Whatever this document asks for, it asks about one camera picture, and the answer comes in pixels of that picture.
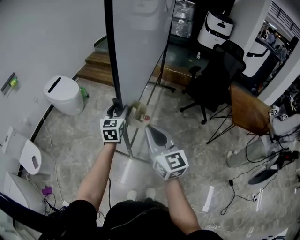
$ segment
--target black shirt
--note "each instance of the black shirt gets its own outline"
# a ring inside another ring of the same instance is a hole
[[[199,230],[186,236],[171,219],[167,207],[146,200],[125,201],[113,206],[102,228],[96,224],[97,211],[84,200],[70,204],[60,217],[66,231],[62,239],[209,239],[222,240],[216,233]]]

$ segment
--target white shoe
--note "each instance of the white shoe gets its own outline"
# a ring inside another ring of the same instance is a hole
[[[227,153],[227,158],[230,158],[232,155],[233,155],[233,152],[232,152],[232,151],[229,151],[229,152]]]
[[[127,194],[127,200],[136,201],[137,200],[137,191],[130,190],[129,193]]]
[[[146,190],[146,198],[151,198],[152,200],[155,198],[156,191],[154,188],[149,187]]]

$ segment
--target white appliance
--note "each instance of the white appliance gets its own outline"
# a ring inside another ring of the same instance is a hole
[[[43,214],[43,198],[26,179],[6,172],[3,192],[12,200],[35,212]]]
[[[44,87],[47,99],[55,108],[69,116],[83,111],[83,98],[78,84],[71,78],[55,76]]]
[[[221,45],[229,39],[232,29],[233,21],[231,18],[221,13],[208,12],[199,33],[198,42],[213,49],[214,45]]]
[[[253,77],[266,61],[271,51],[275,53],[274,49],[272,49],[266,41],[257,37],[250,48],[249,53],[244,58],[246,69],[243,74],[247,77]]]
[[[55,170],[54,160],[13,127],[8,129],[2,151],[18,160],[29,174],[52,174]]]

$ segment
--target railing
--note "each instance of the railing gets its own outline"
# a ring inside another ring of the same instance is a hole
[[[298,26],[290,19],[290,17],[275,3],[272,2],[269,8],[269,12],[275,15],[287,28],[290,32],[295,35],[297,38],[300,38],[300,29]]]

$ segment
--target wooden stairs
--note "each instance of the wooden stairs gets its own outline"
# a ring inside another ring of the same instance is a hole
[[[77,77],[102,83],[109,86],[113,85],[113,76],[109,54],[105,52],[93,52],[86,60],[86,64],[76,74]],[[153,72],[154,77],[158,77],[160,66],[157,65]],[[162,79],[187,86],[190,82],[191,74],[187,69],[165,64]]]
[[[108,53],[93,52],[85,62],[86,64],[76,74],[77,77],[113,86],[113,75]]]

